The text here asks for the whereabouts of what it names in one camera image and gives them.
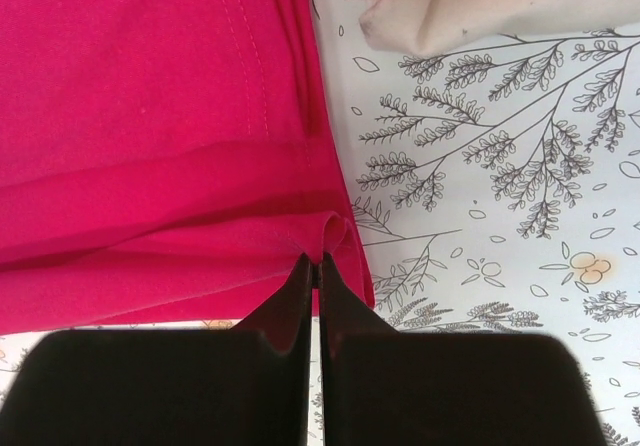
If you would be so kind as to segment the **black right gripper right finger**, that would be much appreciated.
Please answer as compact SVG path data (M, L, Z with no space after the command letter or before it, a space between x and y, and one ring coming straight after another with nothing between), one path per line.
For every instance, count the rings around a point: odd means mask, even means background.
M576 361L539 334L396 331L318 268L328 445L590 446L605 441Z

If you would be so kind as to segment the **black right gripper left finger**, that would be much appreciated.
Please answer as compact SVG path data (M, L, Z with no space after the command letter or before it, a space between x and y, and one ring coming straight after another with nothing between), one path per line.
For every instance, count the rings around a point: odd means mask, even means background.
M43 337L1 409L5 445L302 445L313 266L229 329Z

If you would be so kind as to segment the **magenta pink t-shirt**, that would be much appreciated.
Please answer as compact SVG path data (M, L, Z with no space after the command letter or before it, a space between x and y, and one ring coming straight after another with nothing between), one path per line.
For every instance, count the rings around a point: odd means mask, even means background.
M1 0L1 330L247 315L373 284L309 0Z

